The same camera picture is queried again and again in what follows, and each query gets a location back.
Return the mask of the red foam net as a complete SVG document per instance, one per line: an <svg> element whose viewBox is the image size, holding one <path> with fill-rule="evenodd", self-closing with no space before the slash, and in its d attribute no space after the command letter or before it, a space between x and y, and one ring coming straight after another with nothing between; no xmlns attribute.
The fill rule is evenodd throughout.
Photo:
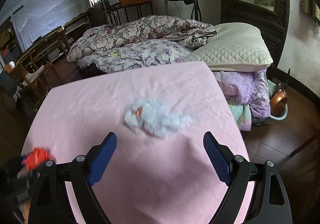
<svg viewBox="0 0 320 224"><path fill-rule="evenodd" d="M55 161L50 151L45 148L36 147L23 158L22 165L26 167L27 171L32 171L48 160Z"/></svg>

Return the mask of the pink bed sheet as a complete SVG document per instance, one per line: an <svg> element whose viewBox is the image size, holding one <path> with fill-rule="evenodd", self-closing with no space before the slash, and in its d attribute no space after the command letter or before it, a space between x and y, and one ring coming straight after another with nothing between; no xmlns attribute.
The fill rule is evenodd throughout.
<svg viewBox="0 0 320 224"><path fill-rule="evenodd" d="M166 138L133 131L124 115L138 98L161 101L194 122ZM117 147L93 190L112 223L208 223L227 187L204 150L206 132L248 158L226 99L203 62L132 69L52 89L22 153L44 147L57 163L70 162L109 132L116 134Z"/></svg>

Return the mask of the white quilted pillow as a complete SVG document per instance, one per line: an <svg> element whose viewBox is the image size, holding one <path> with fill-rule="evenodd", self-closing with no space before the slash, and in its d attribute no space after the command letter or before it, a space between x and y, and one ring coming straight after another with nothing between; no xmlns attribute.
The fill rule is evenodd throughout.
<svg viewBox="0 0 320 224"><path fill-rule="evenodd" d="M215 26L217 34L182 62L204 62L211 71L255 72L267 69L273 59L259 28L241 22Z"/></svg>

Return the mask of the wooden desk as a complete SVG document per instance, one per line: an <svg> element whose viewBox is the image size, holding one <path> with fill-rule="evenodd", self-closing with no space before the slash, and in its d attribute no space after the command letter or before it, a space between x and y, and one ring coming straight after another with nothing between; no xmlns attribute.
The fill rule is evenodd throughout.
<svg viewBox="0 0 320 224"><path fill-rule="evenodd" d="M67 55L73 43L80 35L90 29L88 14L81 13L63 26L58 26L48 34L39 37L16 60L16 67L31 67L38 69L42 60L49 61L49 55L58 50L60 54Z"/></svg>

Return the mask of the black metal chair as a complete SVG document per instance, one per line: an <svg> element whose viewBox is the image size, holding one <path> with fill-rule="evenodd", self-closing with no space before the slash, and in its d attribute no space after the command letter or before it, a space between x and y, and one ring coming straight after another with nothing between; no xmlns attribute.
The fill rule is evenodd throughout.
<svg viewBox="0 0 320 224"><path fill-rule="evenodd" d="M143 17L143 12L142 12L143 5L149 5L151 15L154 14L152 0L116 0L116 2L113 4L110 4L109 0L101 0L100 2L101 2L103 15L105 17L106 22L109 22L115 25L122 24L120 13L119 13L121 9L124 10L125 19L127 22L129 22L129 14L127 10L131 7L136 8L137 16L139 19Z"/></svg>

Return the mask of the white tissue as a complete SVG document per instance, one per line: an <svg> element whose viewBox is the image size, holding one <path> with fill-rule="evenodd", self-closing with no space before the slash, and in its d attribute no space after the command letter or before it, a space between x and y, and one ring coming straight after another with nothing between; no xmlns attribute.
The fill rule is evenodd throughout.
<svg viewBox="0 0 320 224"><path fill-rule="evenodd" d="M159 138L166 138L186 129L195 122L190 114L171 111L163 102L137 98L127 108L124 122L132 131L142 130Z"/></svg>

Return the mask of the floral quilt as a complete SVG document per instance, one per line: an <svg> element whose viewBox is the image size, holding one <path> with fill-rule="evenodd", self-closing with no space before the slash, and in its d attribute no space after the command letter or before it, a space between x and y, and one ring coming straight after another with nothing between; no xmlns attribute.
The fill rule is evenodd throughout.
<svg viewBox="0 0 320 224"><path fill-rule="evenodd" d="M167 15L150 15L123 25L102 25L76 40L67 62L104 73L179 63L216 35L208 23Z"/></svg>

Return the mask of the white lace curtain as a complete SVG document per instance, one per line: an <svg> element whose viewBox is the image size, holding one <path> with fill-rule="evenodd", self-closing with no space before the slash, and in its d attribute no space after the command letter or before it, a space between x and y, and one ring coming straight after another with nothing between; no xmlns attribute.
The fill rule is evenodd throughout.
<svg viewBox="0 0 320 224"><path fill-rule="evenodd" d="M40 37L85 12L85 0L33 0L13 15L18 43L25 52Z"/></svg>

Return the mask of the purple folded blanket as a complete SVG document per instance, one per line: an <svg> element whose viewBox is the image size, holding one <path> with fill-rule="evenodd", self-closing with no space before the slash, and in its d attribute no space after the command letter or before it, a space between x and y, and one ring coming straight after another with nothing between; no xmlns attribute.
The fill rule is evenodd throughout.
<svg viewBox="0 0 320 224"><path fill-rule="evenodd" d="M217 71L215 79L221 88L239 130L250 131L253 119L271 115L265 71Z"/></svg>

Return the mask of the copper bowl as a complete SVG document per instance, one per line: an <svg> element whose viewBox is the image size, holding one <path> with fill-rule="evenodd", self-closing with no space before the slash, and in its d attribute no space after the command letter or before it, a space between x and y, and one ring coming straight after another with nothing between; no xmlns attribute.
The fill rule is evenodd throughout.
<svg viewBox="0 0 320 224"><path fill-rule="evenodd" d="M285 91L280 90L270 99L271 115L280 117L285 110L287 104L287 94Z"/></svg>

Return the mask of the light blue wash basin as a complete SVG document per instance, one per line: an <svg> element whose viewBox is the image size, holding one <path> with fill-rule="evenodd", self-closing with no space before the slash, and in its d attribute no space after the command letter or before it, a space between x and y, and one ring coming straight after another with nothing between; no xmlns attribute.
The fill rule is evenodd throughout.
<svg viewBox="0 0 320 224"><path fill-rule="evenodd" d="M281 87L281 84L275 84L271 81L267 81L268 91L270 95L270 109L271 115L269 121L282 121L286 118L288 113L287 105L287 93Z"/></svg>

